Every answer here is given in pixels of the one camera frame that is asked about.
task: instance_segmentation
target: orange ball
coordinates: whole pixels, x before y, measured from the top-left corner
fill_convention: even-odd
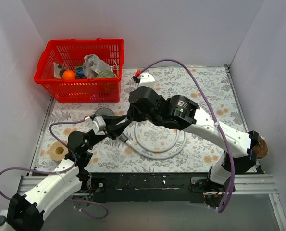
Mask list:
[[[62,78],[65,80],[75,79],[75,73],[72,70],[64,71]]]

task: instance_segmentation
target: white hose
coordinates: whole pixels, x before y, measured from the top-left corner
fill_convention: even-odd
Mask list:
[[[138,123],[136,123],[135,128],[134,128],[134,137],[135,137],[137,143],[138,143],[142,148],[144,148],[145,150],[150,151],[150,152],[154,152],[154,153],[163,153],[163,152],[166,152],[166,151],[172,149],[172,148],[177,144],[178,139],[179,139],[179,137],[180,137],[180,132],[177,131],[176,137],[175,137],[175,139],[174,139],[174,142],[173,142],[171,145],[169,145],[167,148],[162,149],[162,150],[154,150],[154,149],[151,149],[151,148],[145,146],[145,145],[138,139],[137,133],[138,133]],[[127,140],[125,143],[126,143],[130,148],[132,148],[134,151],[136,151],[137,153],[139,153],[140,155],[142,155],[142,156],[144,156],[144,157],[146,157],[146,158],[149,158],[149,159],[152,159],[152,160],[167,160],[167,159],[173,158],[174,156],[178,155],[178,154],[183,150],[183,148],[185,147],[185,145],[186,145],[186,143],[187,143],[187,134],[184,132],[183,143],[182,143],[182,145],[180,146],[180,148],[179,148],[176,152],[174,152],[173,154],[168,155],[168,156],[152,156],[152,155],[148,155],[148,154],[143,153],[141,150],[139,150],[139,149],[138,149],[136,146],[134,146],[129,140]]]
[[[161,150],[155,150],[155,149],[151,149],[151,148],[145,146],[145,145],[138,139],[138,135],[137,135],[137,134],[138,134],[138,123],[136,123],[136,124],[135,124],[135,127],[134,127],[134,137],[135,137],[137,143],[138,143],[142,148],[144,148],[144,149],[147,150],[147,151],[153,152],[153,153],[164,153],[164,152],[166,152],[166,151],[168,151],[168,150],[171,150],[173,147],[175,147],[175,145],[177,144],[177,141],[178,141],[178,139],[179,139],[179,137],[180,137],[180,131],[177,130],[176,137],[175,137],[173,143],[172,143],[170,146],[168,146],[167,148],[161,149]]]

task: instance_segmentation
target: brown round object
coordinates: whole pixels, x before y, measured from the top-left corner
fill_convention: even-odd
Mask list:
[[[68,153],[68,149],[62,145],[59,141],[56,141],[49,149],[49,156],[54,161],[61,161],[64,159],[65,155]]]
[[[258,144],[252,149],[257,153],[257,159],[263,159],[268,154],[268,146],[266,141],[259,136]]]

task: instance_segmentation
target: gray floor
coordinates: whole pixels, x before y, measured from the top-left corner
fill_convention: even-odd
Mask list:
[[[234,195],[228,208],[218,214],[203,204],[187,202],[106,203],[110,213],[95,220],[74,210],[70,202],[58,206],[45,221],[43,231],[277,231],[268,195]],[[88,209],[102,215],[101,208]]]

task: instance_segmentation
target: green ball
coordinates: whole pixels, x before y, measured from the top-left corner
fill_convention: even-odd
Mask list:
[[[115,78],[115,74],[112,71],[101,71],[96,78]]]

